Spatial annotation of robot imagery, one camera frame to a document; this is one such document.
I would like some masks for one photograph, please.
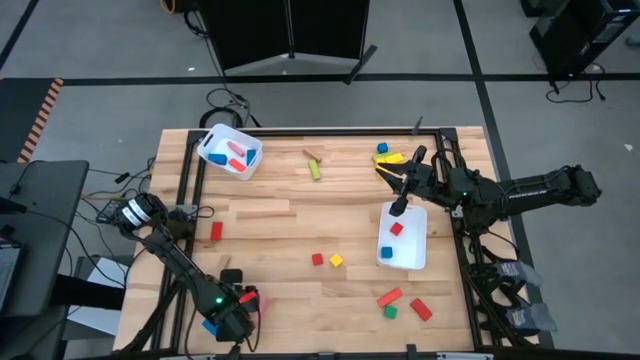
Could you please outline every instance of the gray floor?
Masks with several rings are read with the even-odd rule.
[[[180,17],[155,1],[45,1],[38,4],[3,77],[77,78],[214,75],[203,41]],[[26,1],[0,0],[0,41],[8,38]],[[517,1],[464,0],[485,74],[542,73],[528,38],[535,20]],[[640,22],[630,31],[640,31]],[[613,44],[599,62],[609,72],[640,71],[640,50]],[[454,7],[449,0],[373,0],[367,41],[380,50],[365,72],[470,73]],[[345,73],[336,62],[275,62],[240,69],[242,74]],[[639,246],[633,218],[638,210],[635,176],[640,173],[638,82],[603,82],[606,102],[554,105],[548,84],[489,83],[491,102],[514,177],[581,163],[592,170],[604,195],[585,209],[552,207],[526,214],[527,234],[543,296],[558,323],[558,348],[640,353],[640,295],[632,254]],[[208,109],[208,85],[64,87],[35,157],[86,159],[92,167],[137,171],[152,156],[163,128],[196,127]],[[484,125],[472,82],[356,82],[231,85],[251,100],[264,126]],[[586,83],[562,96],[587,95]],[[214,121],[225,122],[226,118]],[[90,174],[86,192],[117,189],[112,177]],[[81,206],[90,214],[90,209]],[[89,252],[107,254],[95,228],[74,223]],[[117,255],[133,244],[104,228]],[[74,256],[81,254],[69,240]],[[97,355],[108,341],[76,342],[67,357]]]

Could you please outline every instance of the wooden tabletop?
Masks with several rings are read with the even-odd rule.
[[[460,127],[457,131],[468,166],[495,179],[483,128]],[[187,134],[188,130],[165,130],[158,148],[151,192],[168,205],[175,203]],[[200,205],[212,206],[216,213],[198,221],[193,256],[205,273],[214,276],[225,265],[242,269],[245,283],[255,284],[267,299],[258,353],[399,352],[410,343],[418,351],[473,349],[451,222],[442,208],[411,199],[428,213],[427,266],[423,270],[376,265],[381,207],[395,197],[375,173],[371,156],[380,142],[387,142],[392,152],[405,157],[418,145],[426,145],[430,156],[436,148],[433,137],[261,140],[264,159],[251,180],[238,181],[207,167]],[[302,152],[305,147],[323,157],[318,182],[312,181]],[[194,155],[186,199],[192,198],[197,159]],[[213,221],[224,223],[220,241],[209,240]],[[506,223],[492,230],[510,238]],[[499,239],[483,237],[482,241],[497,255],[515,256],[511,246]],[[313,266],[313,253],[322,253],[325,264]],[[328,263],[333,254],[344,258],[338,268]],[[162,272],[162,264],[148,253],[133,265],[115,349],[132,339],[155,307]],[[393,303],[398,316],[390,320],[376,300],[396,287],[402,288],[404,296]],[[411,309],[409,303],[415,298],[433,312],[429,321],[421,321]],[[192,309],[188,297],[183,338]],[[169,344],[172,319],[169,311],[163,346]],[[231,344],[217,343],[201,323],[197,314],[190,353],[226,353]],[[243,353],[247,352],[245,344]]]

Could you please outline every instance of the white plastic container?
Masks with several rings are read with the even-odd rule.
[[[392,202],[382,205],[380,230],[376,258],[378,264],[406,270],[420,270],[427,265],[427,210],[420,206],[407,205],[404,214],[389,215]],[[394,223],[404,226],[396,236],[391,233]],[[389,246],[393,249],[390,259],[380,257],[380,249]]]
[[[240,157],[229,148],[227,145],[229,141],[233,141],[244,150],[244,157]],[[253,158],[251,164],[247,165],[247,150],[249,149],[256,150],[256,156]],[[258,165],[260,165],[260,161],[262,161],[262,142],[227,125],[216,124],[209,130],[209,133],[204,137],[200,145],[198,145],[197,152],[198,155],[209,164],[222,168],[236,178],[246,181],[251,178],[251,175],[256,171]],[[209,161],[209,154],[212,153],[227,155],[227,165],[218,165],[213,161]],[[229,165],[231,159],[238,160],[241,164],[245,165],[247,169],[243,172],[236,170],[233,166]]]

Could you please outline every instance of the black metal frame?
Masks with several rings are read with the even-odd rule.
[[[433,136],[436,142],[437,150],[441,150],[444,148],[450,148],[454,151],[460,151],[460,146],[458,144],[458,137],[455,128],[420,128],[417,134],[414,134],[414,129],[411,127],[401,127],[401,128],[301,128],[301,129],[242,129],[241,131],[245,132],[248,135],[255,137],[274,137],[274,136],[407,136],[407,135],[418,135],[418,136]],[[182,172],[180,174],[180,183],[178,187],[178,194],[176,198],[177,205],[184,205],[186,192],[187,192],[187,184],[189,180],[189,169],[191,166],[191,161],[194,153],[194,149],[197,146],[200,139],[204,138],[207,134],[207,130],[190,130],[186,140],[186,148],[184,153],[184,162],[182,164]],[[461,166],[459,159],[455,159],[455,165]],[[195,179],[195,188],[193,192],[192,205],[199,206],[200,196],[202,194],[202,186],[204,182],[204,172],[205,172],[206,163],[203,159],[199,159],[196,179]],[[441,166],[444,173],[446,174],[447,168],[445,166]],[[451,223],[453,227],[454,239],[455,239],[455,247],[456,254],[458,256],[458,263],[460,266],[460,270],[463,270],[463,267],[468,265],[467,260],[467,250],[464,246],[464,239],[461,236],[461,229],[463,228],[462,219],[457,219],[451,216]],[[188,256],[192,255],[193,251],[193,242],[194,239],[188,239],[185,243],[185,253]],[[475,251],[475,261],[482,262],[483,259],[479,255],[482,252],[479,249]],[[160,298],[162,298],[170,285],[171,282],[171,274],[165,268],[165,272],[163,274],[162,283],[160,286]],[[478,314],[474,310],[474,298],[473,291],[470,285],[466,282],[462,282],[465,302],[467,306],[467,313],[469,317],[469,325],[471,328],[471,335],[473,339],[474,349],[479,349],[484,344],[482,343],[481,329],[478,321]],[[174,313],[173,319],[173,328],[171,334],[171,345],[170,350],[178,351],[178,346],[180,343],[180,336],[182,333],[182,325],[183,325],[183,316],[184,316],[184,308],[185,308],[185,300],[186,300],[186,292],[183,289],[180,294],[178,294],[178,300],[176,303],[176,310]],[[156,332],[153,334],[152,342],[151,342],[151,350],[159,350],[160,341],[163,333],[163,322],[160,323],[161,326],[158,327]],[[501,341],[498,337],[492,334],[492,344],[494,346],[500,346]],[[366,354],[340,354],[341,357],[345,357],[345,355],[349,355],[349,357],[356,358],[366,358],[366,359],[406,359],[407,353],[366,353]],[[436,353],[416,353],[417,358],[435,358]],[[313,358],[313,356],[317,356],[317,354],[278,354],[278,355],[260,355],[253,354],[247,356],[246,358],[252,359],[301,359],[305,357]]]

